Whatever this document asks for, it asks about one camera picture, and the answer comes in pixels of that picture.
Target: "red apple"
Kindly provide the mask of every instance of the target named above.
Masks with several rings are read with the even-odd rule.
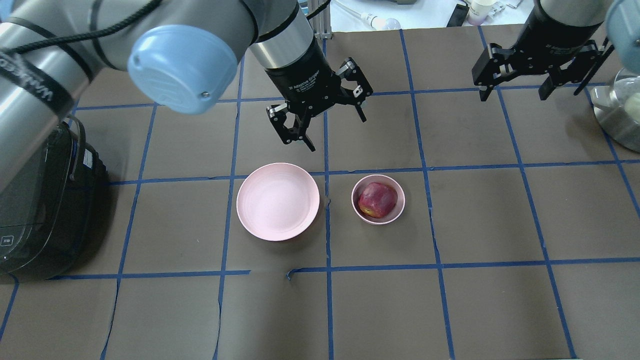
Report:
[[[391,186],[371,183],[360,194],[358,208],[372,218],[383,218],[393,210],[397,201],[398,194]]]

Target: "black cable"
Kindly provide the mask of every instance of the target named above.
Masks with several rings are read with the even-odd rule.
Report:
[[[317,9],[315,9],[313,12],[309,13],[309,15],[307,15],[307,20],[311,20],[317,14],[321,13],[324,9],[326,9],[327,6],[329,6],[330,2],[331,2],[331,0],[326,0],[322,5],[318,6]]]
[[[24,54],[29,51],[42,49],[44,47],[60,45],[60,44],[68,44],[70,42],[91,40],[94,38],[101,38],[101,37],[106,37],[106,36],[115,34],[118,31],[126,28],[127,26],[147,16],[150,12],[155,10],[160,5],[160,3],[162,3],[162,1],[163,0],[151,0],[145,6],[142,6],[137,12],[134,12],[133,14],[131,14],[128,18],[106,29],[91,31],[89,33],[70,35],[67,37],[48,38],[45,40],[32,42],[30,44],[18,46],[14,49],[14,51],[18,54]]]
[[[600,67],[602,66],[602,64],[604,64],[604,61],[609,57],[609,55],[611,55],[611,53],[613,53],[613,50],[614,50],[614,47],[613,47],[613,44],[611,44],[611,46],[609,46],[607,50],[604,52],[604,54],[598,59],[595,65],[593,65],[593,68],[591,68],[591,71],[589,71],[589,74],[587,75],[587,77],[584,78],[584,80],[582,80],[582,82],[580,83],[580,86],[578,86],[578,88],[575,89],[575,91],[573,92],[574,95],[578,95],[587,86],[587,84],[591,81],[591,79],[593,79],[593,76],[595,76],[596,72],[600,70]]]

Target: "white sticker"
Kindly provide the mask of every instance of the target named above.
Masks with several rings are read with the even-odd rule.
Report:
[[[93,154],[91,151],[84,151],[84,159],[82,163],[88,168],[93,168]]]

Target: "blue joint cap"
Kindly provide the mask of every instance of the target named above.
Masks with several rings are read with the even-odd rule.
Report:
[[[153,101],[173,111],[201,114],[236,76],[236,56],[216,35],[193,26],[164,25],[133,45],[127,70]]]
[[[640,0],[617,0],[609,8],[605,22],[607,36],[622,64],[640,74]]]
[[[11,16],[15,0],[0,0],[0,21],[5,21]]]

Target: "bowl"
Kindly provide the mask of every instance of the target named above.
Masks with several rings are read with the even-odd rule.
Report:
[[[398,194],[398,200],[396,202],[396,206],[385,217],[373,218],[373,217],[370,217],[369,215],[363,214],[360,211],[360,209],[358,209],[358,199],[360,198],[360,195],[364,191],[364,188],[366,188],[367,185],[371,183],[381,183],[381,184],[391,186]],[[385,224],[389,224],[390,222],[393,222],[395,219],[397,219],[400,216],[400,214],[402,214],[404,210],[404,204],[405,204],[405,199],[404,199],[404,191],[402,190],[402,186],[400,186],[400,184],[398,184],[397,181],[385,175],[374,174],[374,175],[365,176],[356,183],[356,185],[353,187],[353,190],[351,191],[351,205],[353,206],[353,211],[355,211],[356,214],[358,214],[358,216],[362,219],[362,221],[372,225],[385,225]]]
[[[272,163],[244,180],[236,204],[240,223],[249,233],[267,241],[283,241],[311,225],[320,206],[320,191],[303,168]]]

